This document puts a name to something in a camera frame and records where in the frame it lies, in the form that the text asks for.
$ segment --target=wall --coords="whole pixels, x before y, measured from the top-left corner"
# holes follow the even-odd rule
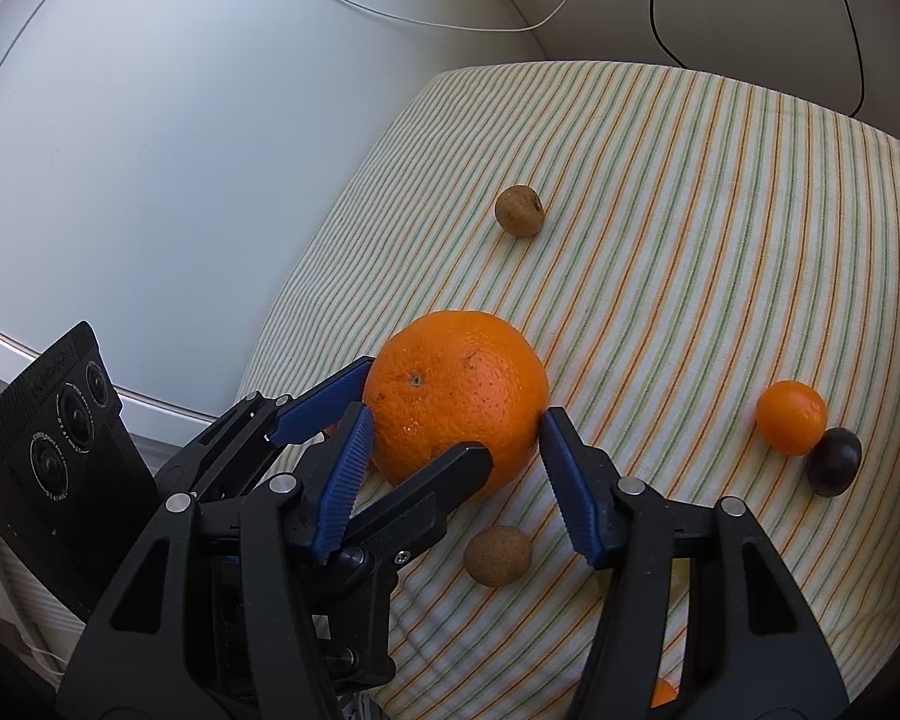
[[[514,0],[530,20],[559,0]],[[864,53],[858,117],[900,138],[900,0],[850,0]],[[859,77],[842,0],[656,0],[663,40],[687,66],[848,113]],[[551,58],[673,64],[653,40],[649,0],[570,0],[536,33]]]

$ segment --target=dark grape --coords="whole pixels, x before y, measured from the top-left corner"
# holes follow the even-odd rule
[[[853,484],[863,458],[856,434],[845,428],[830,428],[807,455],[807,481],[814,493],[833,498]]]

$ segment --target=striped tablecloth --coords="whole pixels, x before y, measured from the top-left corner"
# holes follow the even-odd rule
[[[547,209],[501,233],[511,184]],[[802,100],[673,68],[562,62],[438,76],[392,124],[290,275],[242,391],[298,394],[435,309],[518,327],[552,403],[669,497],[746,500],[821,622],[851,694],[900,639],[900,142]],[[856,484],[813,497],[754,435],[776,379],[812,384],[865,447]],[[282,466],[291,466],[290,453]],[[385,491],[371,479],[365,504]],[[524,581],[474,584],[492,523],[533,538]],[[542,464],[402,572],[397,720],[559,718],[601,597]],[[679,681],[685,594],[661,675]]]

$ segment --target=small orange fruit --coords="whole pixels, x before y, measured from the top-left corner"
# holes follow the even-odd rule
[[[650,709],[659,707],[660,704],[669,704],[673,699],[677,698],[677,690],[667,682],[667,680],[656,681],[653,688],[653,698],[650,699]]]
[[[533,456],[550,385],[520,333],[493,314],[439,311],[384,344],[364,402],[373,412],[373,462],[398,485],[458,442],[493,457],[478,496],[496,493]]]
[[[805,455],[826,430],[826,403],[801,382],[774,382],[756,402],[756,427],[774,449]]]

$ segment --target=brown round fruit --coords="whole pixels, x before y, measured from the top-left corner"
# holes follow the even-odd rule
[[[518,238],[536,235],[543,227],[543,204],[530,187],[517,185],[501,191],[493,213],[500,226]]]
[[[511,584],[530,570],[530,537],[509,525],[494,525],[477,533],[463,552],[463,567],[487,587]]]

